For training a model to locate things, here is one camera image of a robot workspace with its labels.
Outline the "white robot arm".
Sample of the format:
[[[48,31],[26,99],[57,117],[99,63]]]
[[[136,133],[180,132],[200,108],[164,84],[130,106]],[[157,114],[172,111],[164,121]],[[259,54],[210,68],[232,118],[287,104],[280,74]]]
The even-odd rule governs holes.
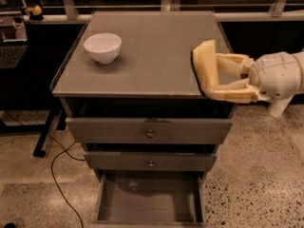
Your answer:
[[[216,68],[235,82],[207,86],[204,93],[213,100],[248,104],[287,100],[303,90],[303,53],[279,52],[253,60],[244,54],[216,54]]]

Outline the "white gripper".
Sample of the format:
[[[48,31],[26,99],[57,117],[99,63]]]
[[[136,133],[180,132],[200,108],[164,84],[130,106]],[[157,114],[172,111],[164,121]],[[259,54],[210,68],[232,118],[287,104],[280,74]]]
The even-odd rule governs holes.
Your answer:
[[[217,53],[218,67],[229,76],[248,79],[228,85],[216,85],[205,89],[212,100],[238,104],[271,102],[275,95],[291,97],[301,92],[301,53],[278,52],[265,54],[257,60],[237,53]]]

